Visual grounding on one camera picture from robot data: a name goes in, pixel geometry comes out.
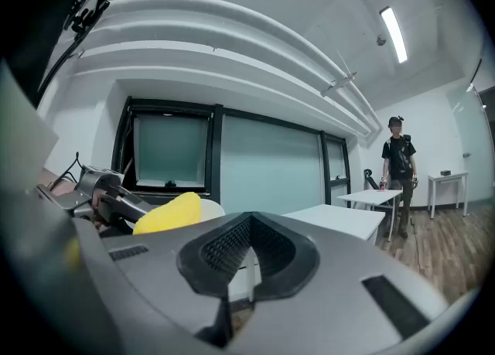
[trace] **glass panel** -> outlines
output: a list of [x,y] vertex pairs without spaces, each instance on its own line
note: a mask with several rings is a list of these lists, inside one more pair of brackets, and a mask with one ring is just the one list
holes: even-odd
[[326,150],[328,150],[328,160],[330,163],[330,180],[335,180],[337,176],[340,179],[346,177],[346,169],[343,160],[342,145],[326,141]]
[[337,198],[338,196],[347,195],[347,183],[330,188],[330,192],[332,195],[332,205],[334,205],[335,207],[347,208],[347,201]]
[[174,116],[135,119],[136,179],[140,186],[203,187],[208,120]]
[[464,169],[469,172],[468,201],[493,198],[493,143],[476,88],[458,87],[447,98],[459,131]]
[[324,202],[319,136],[226,116],[221,204],[226,213],[290,213]]

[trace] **white wall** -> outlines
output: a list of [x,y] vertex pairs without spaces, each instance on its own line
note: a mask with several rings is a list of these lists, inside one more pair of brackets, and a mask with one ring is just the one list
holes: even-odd
[[349,157],[350,192],[356,193],[366,189],[363,166],[364,146],[358,142],[357,136],[346,139],[347,155]]
[[[50,115],[51,128],[59,137],[46,160],[45,168],[59,175],[79,152],[83,164],[111,167],[118,119],[127,94],[114,81],[75,77],[61,95],[58,107]],[[79,177],[80,168],[71,172]]]
[[[453,172],[464,168],[463,149],[446,92],[459,86],[459,82],[428,91],[421,95],[377,111],[384,126],[391,116],[404,117],[404,134],[411,136],[416,149],[415,161],[418,169],[418,188],[414,191],[411,205],[424,206],[428,203],[428,175],[439,174],[443,169]],[[378,183],[382,175],[383,145],[390,138],[385,128],[369,148],[361,148],[361,175],[369,168]],[[456,201],[456,184],[442,184],[437,189],[437,205]]]

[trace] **ceiling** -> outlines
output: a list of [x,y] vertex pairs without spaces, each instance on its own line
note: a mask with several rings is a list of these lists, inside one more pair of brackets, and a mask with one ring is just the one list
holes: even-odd
[[[225,0],[288,26],[322,50],[377,110],[460,78],[471,78],[483,27],[467,0]],[[379,11],[394,9],[408,60],[399,64]],[[387,42],[376,43],[381,35]],[[486,73],[494,61],[486,60]]]

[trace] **cable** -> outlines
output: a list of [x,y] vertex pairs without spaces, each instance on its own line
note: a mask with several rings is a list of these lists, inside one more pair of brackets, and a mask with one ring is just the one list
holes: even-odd
[[414,223],[412,223],[412,217],[410,219],[411,219],[412,230],[415,234],[415,240],[416,240],[416,258],[418,259],[418,270],[419,273],[422,274],[421,265],[419,264],[419,246],[418,246],[418,236],[416,235],[416,226]]
[[70,169],[76,164],[76,161],[79,161],[79,152],[76,152],[76,159],[73,161],[72,164],[70,164],[69,168],[63,171],[62,175],[60,175],[58,178],[53,180],[51,184],[48,185],[48,190],[51,191],[53,187],[55,187],[60,182],[60,180],[62,180],[62,178],[69,173]]
[[84,168],[83,168],[83,166],[82,166],[82,165],[80,164],[80,162],[79,162],[79,152],[78,152],[78,153],[76,153],[76,161],[77,161],[78,166],[79,166],[81,169],[84,169]]
[[94,19],[92,20],[92,23],[80,34],[78,34],[73,43],[69,46],[69,48],[66,50],[65,53],[63,53],[60,58],[55,62],[55,64],[52,66],[52,68],[49,70],[48,74],[44,78],[43,82],[41,83],[41,86],[39,86],[38,92],[36,95],[34,95],[34,105],[37,108],[39,106],[39,103],[41,102],[43,95],[45,94],[46,89],[52,82],[53,78],[55,77],[56,73],[59,71],[59,69],[62,67],[62,65],[70,58],[72,53],[76,50],[77,47],[84,41],[88,33],[93,29],[93,27],[96,25],[98,22],[98,19],[100,19],[101,15],[105,11],[105,9],[108,7],[110,3],[105,2],[102,10],[99,12],[95,12],[94,14]]
[[67,175],[64,176],[64,178],[69,179],[71,182],[77,183],[76,178],[74,178],[74,175],[71,172],[68,172]]
[[339,49],[337,48],[337,46],[335,46],[335,49],[337,50],[337,54],[339,54],[339,57],[340,57],[340,59],[342,60],[343,64],[344,64],[344,65],[346,66],[346,68],[347,68],[347,74],[350,74],[350,69],[349,69],[349,67],[348,67],[348,66],[347,66],[347,64],[346,64],[346,61],[345,61],[345,60],[343,60],[342,54],[340,53],[340,51],[339,51]]

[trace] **window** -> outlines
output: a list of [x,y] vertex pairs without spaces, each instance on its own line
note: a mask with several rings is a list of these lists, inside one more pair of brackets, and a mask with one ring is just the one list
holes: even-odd
[[325,181],[326,203],[338,207],[350,207],[350,203],[339,200],[338,196],[350,193],[349,159],[346,141],[322,133],[322,148],[326,151]]
[[171,114],[134,119],[137,186],[204,187],[208,120]]
[[224,116],[221,204],[226,213],[290,213],[324,203],[319,135]]
[[188,191],[210,198],[214,111],[208,105],[129,98],[112,158],[112,168],[125,174],[123,187],[151,204]]
[[328,160],[330,164],[330,180],[346,178],[343,158],[343,145],[326,141]]
[[331,198],[332,205],[334,205],[335,207],[342,207],[342,208],[347,207],[347,201],[337,198],[338,196],[345,196],[348,194],[347,183],[344,183],[343,185],[332,186],[330,188],[330,192],[332,193],[332,198]]
[[345,207],[350,192],[345,139],[222,105],[128,98],[111,168],[151,204],[193,191],[226,213]]

